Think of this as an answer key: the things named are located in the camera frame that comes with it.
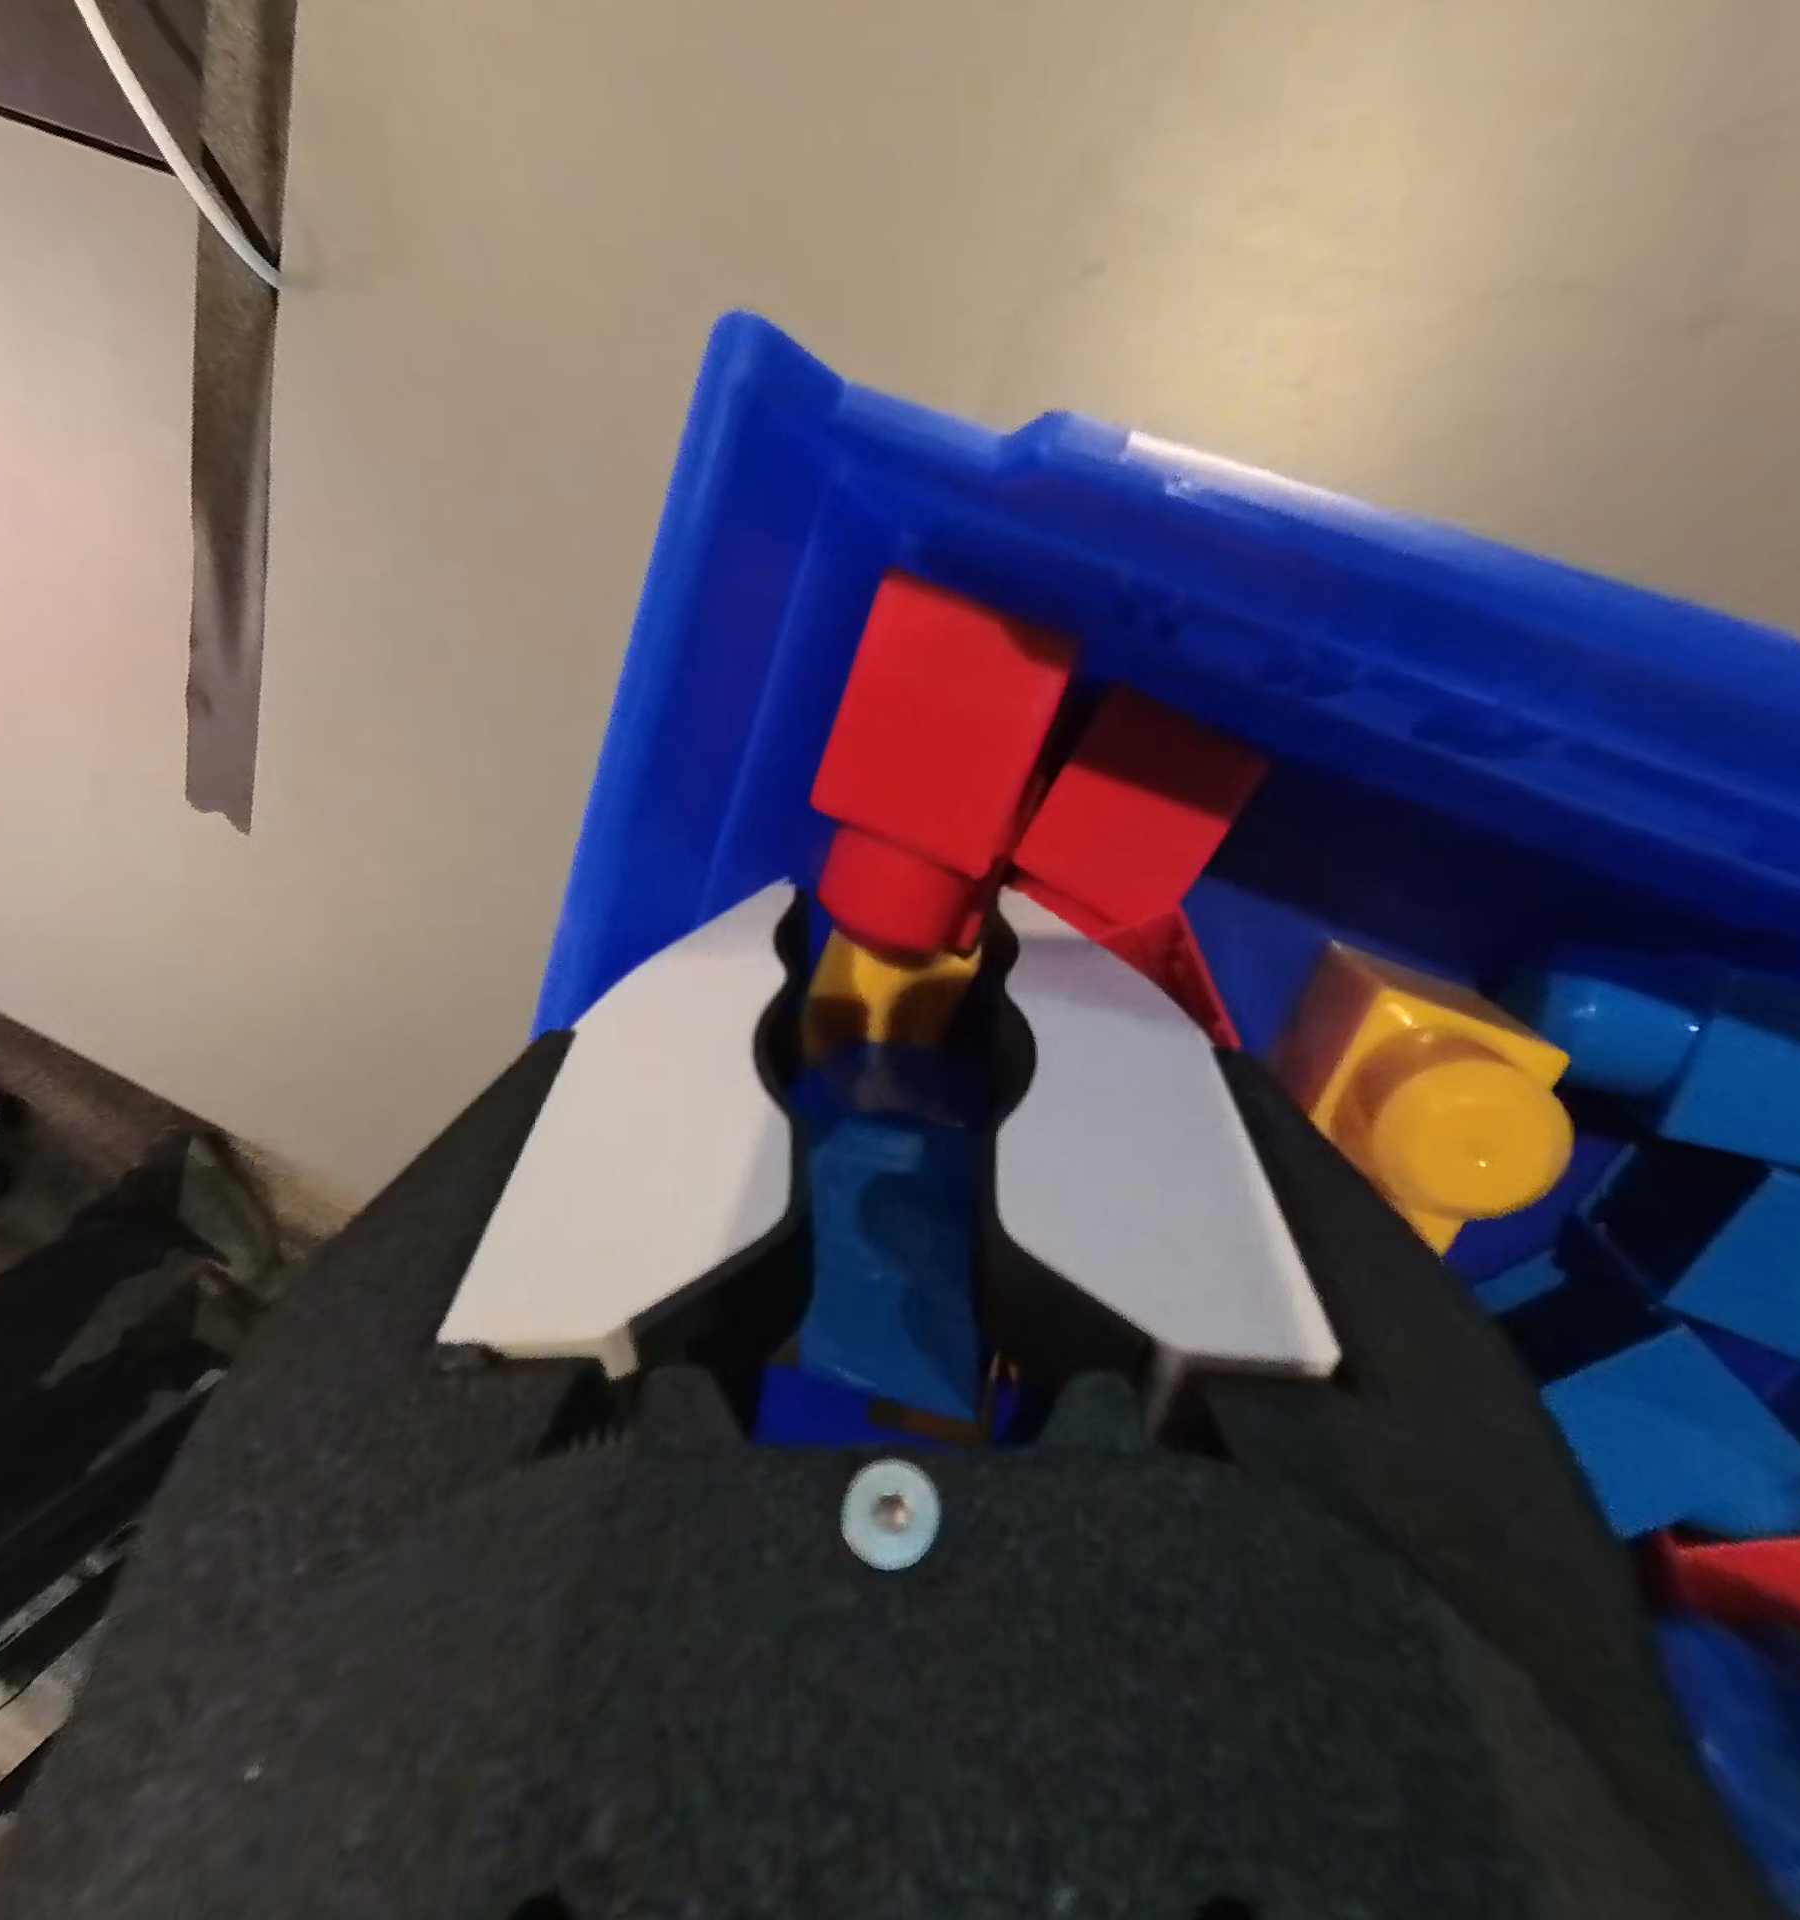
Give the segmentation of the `blue plastic storage bin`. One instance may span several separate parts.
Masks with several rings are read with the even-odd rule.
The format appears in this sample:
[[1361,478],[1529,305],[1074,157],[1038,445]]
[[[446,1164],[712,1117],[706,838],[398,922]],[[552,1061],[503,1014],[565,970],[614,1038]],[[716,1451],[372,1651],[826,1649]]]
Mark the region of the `blue plastic storage bin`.
[[[887,572],[956,588],[1077,645],[1079,714],[1152,697],[1271,762],[1245,827],[1162,936],[1197,943],[1240,1044],[1269,1057],[1329,940],[1500,989],[1588,962],[1758,979],[1800,1038],[1800,642],[1114,428],[1048,416],[1012,435],[844,385],[778,328],[715,324],[687,409],[603,756],[535,1009],[570,1025],[620,977],[766,878],[812,884],[811,786]],[[1606,1165],[1622,1096],[1578,1096],[1595,1138],[1556,1198],[1460,1237],[1457,1271],[1565,1234],[1565,1294],[1509,1308],[1525,1354],[1413,1284],[1438,1328],[1429,1379],[1498,1395],[1460,1418],[1353,1387],[1216,1379],[1175,1420],[1382,1524],[1427,1574],[1541,1580],[1538,1494],[1486,1472],[1538,1416],[1521,1366],[1622,1328],[1622,1254],[1561,1226]],[[1702,1770],[1800,1916],[1800,1624],[1666,1628]],[[1698,1840],[1745,1863],[1708,1805]]]

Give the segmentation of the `dark chair base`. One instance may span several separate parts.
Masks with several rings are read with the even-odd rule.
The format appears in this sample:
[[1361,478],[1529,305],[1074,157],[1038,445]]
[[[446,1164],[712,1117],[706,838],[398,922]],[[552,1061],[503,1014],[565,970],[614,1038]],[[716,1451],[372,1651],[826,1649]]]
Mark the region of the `dark chair base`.
[[0,1673],[105,1607],[202,1402],[352,1207],[0,1014]]

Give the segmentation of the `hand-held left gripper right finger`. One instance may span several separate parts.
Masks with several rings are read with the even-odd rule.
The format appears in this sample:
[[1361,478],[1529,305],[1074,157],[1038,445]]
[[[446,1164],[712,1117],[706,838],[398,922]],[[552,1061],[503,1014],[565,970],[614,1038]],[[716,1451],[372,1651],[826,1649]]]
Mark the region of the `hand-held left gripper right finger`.
[[1150,1388],[1331,1379],[1343,1346],[1203,1026],[1048,907],[1000,907],[1033,1068],[998,1130],[994,1205],[1057,1308],[1085,1312],[1062,1367]]

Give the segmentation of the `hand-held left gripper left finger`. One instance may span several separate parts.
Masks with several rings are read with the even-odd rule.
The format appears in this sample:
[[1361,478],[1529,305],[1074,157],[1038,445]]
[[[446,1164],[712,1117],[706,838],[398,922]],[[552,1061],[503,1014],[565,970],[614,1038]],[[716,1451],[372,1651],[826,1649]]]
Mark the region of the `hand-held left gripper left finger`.
[[757,1038],[787,984],[781,878],[632,968],[567,1049],[437,1328],[443,1351],[657,1364],[660,1312],[792,1210],[792,1122]]

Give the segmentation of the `pile of toy blocks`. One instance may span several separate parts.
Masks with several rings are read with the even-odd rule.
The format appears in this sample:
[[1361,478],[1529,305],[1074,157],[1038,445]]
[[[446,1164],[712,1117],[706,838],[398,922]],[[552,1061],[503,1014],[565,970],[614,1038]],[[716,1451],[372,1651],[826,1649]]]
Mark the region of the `pile of toy blocks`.
[[[1237,1047],[1184,899],[1266,759],[1129,688],[1100,694],[1066,746],[1057,734],[983,912],[1007,891],[1033,897]],[[891,957],[833,922],[796,1081],[816,1140],[849,1122],[927,1138],[980,1130],[980,1068],[952,1044],[956,1017],[978,1011],[980,924],[964,952]],[[1452,983],[1329,945],[1280,1047],[1278,1082],[1437,1254],[1568,1175],[1565,1055]]]

